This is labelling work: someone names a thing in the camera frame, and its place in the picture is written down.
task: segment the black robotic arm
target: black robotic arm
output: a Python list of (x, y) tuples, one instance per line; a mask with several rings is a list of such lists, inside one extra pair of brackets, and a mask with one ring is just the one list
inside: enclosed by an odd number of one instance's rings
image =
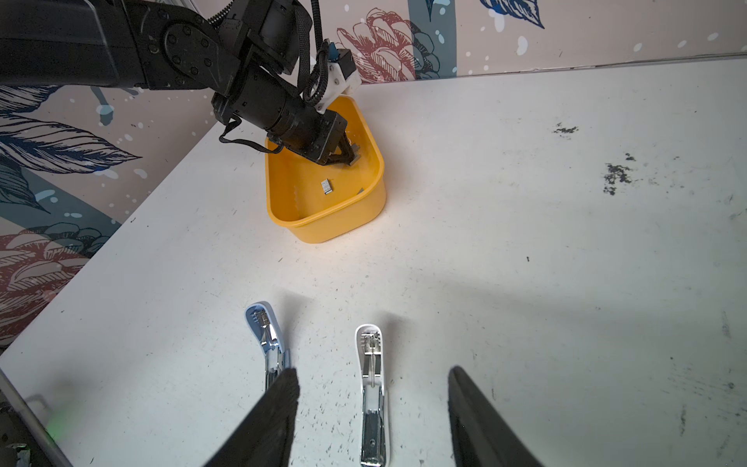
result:
[[(347, 121), (318, 113), (303, 89), (279, 76), (301, 54), (300, 86), (313, 80), (310, 28), (297, 0), (234, 0), (210, 19), (141, 0), (0, 0), (0, 84), (209, 87), (227, 131), (241, 118), (317, 164), (350, 164)], [(354, 69), (350, 52), (342, 52), (339, 60)], [(323, 93), (326, 80), (319, 82)]]

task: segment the metal stapler part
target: metal stapler part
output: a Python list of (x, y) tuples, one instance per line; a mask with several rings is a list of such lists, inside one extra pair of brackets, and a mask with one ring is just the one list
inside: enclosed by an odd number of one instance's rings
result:
[(361, 370), (363, 427), (361, 466), (384, 467), (388, 454), (388, 414), (384, 375), (384, 340), (381, 330), (363, 324), (356, 330), (356, 348)]
[(273, 307), (257, 302), (247, 308), (247, 323), (264, 352), (264, 390), (280, 373), (291, 366), (291, 352), (285, 346)]

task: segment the floral wallpaper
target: floral wallpaper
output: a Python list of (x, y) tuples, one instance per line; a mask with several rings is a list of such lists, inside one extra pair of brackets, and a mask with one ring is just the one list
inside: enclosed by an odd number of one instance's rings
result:
[[(209, 17), (227, 3), (194, 6)], [(365, 83), (747, 53), (743, 0), (326, 0), (321, 10), (324, 37), (353, 51)], [(211, 94), (0, 86), (0, 346), (216, 124)]]

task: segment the white table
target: white table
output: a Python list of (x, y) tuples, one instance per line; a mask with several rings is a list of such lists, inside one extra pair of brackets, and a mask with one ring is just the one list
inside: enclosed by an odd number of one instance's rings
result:
[[(1, 367), (76, 466), (200, 466), (262, 394), (243, 311), (267, 300), (299, 372), (296, 467), (357, 463), (365, 322), (389, 352), (391, 467), (451, 465), (453, 365), (548, 467), (745, 465), (746, 76), (365, 86), (388, 201), (319, 245), (270, 221), (262, 157), (216, 126)], [(614, 196), (608, 163), (634, 180)]]

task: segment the yellow bin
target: yellow bin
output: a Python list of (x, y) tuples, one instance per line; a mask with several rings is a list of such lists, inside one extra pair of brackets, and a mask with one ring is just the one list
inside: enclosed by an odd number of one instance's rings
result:
[[(310, 244), (373, 220), (386, 202), (384, 159), (356, 101), (340, 96), (329, 108), (347, 120), (347, 137), (360, 148), (352, 167), (320, 166), (287, 149), (264, 159), (267, 213), (274, 223)], [(330, 194), (322, 188), (326, 179), (332, 186)]]

